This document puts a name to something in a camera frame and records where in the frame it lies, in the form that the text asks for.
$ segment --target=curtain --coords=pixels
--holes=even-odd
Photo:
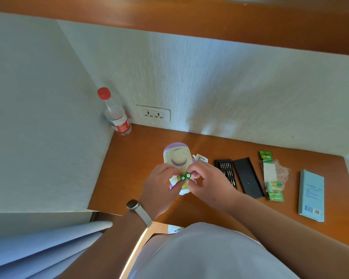
[[[54,278],[111,227],[95,221],[0,239],[0,279]]]

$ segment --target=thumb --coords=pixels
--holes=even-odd
[[[187,179],[187,186],[191,193],[196,194],[200,187],[191,179]]]
[[[185,181],[178,181],[171,189],[173,194],[178,195],[182,189],[182,185],[184,185],[184,184],[185,184]]]

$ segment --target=watch strap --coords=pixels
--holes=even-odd
[[[151,224],[153,224],[151,217],[147,214],[147,212],[144,210],[144,208],[140,204],[138,205],[137,208],[134,209],[134,211],[142,218],[147,228],[149,228]]]

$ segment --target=hand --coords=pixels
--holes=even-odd
[[[201,187],[188,179],[190,192],[214,208],[228,211],[236,199],[243,195],[230,184],[221,170],[211,164],[198,160],[189,165],[187,171],[194,178],[202,176],[204,179]]]
[[[166,212],[181,191],[184,181],[178,181],[169,189],[168,180],[173,175],[182,175],[181,170],[170,164],[157,165],[145,180],[144,191],[139,203],[152,220]]]

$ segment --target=outlet cover plate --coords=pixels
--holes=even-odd
[[[136,111],[139,117],[160,121],[171,120],[171,110],[167,108],[136,105]]]

